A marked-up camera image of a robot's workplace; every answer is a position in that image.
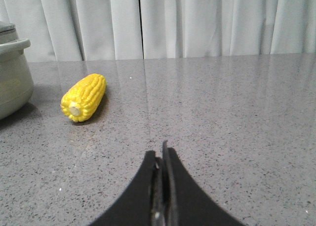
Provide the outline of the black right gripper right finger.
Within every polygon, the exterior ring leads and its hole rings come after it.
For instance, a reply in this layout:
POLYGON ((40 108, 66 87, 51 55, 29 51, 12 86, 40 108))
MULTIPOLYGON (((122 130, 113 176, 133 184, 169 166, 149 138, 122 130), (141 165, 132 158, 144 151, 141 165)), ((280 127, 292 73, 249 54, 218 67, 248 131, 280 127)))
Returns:
POLYGON ((162 144, 165 223, 167 226, 241 226, 195 182, 174 148, 162 144))

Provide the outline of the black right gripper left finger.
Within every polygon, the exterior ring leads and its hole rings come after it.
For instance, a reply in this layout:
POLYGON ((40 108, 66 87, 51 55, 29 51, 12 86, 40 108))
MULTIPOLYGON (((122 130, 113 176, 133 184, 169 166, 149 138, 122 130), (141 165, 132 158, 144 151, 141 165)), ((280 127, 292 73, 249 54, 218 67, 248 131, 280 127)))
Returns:
POLYGON ((115 203, 92 226, 161 226, 163 206, 161 169, 154 151, 145 153, 131 183, 115 203))

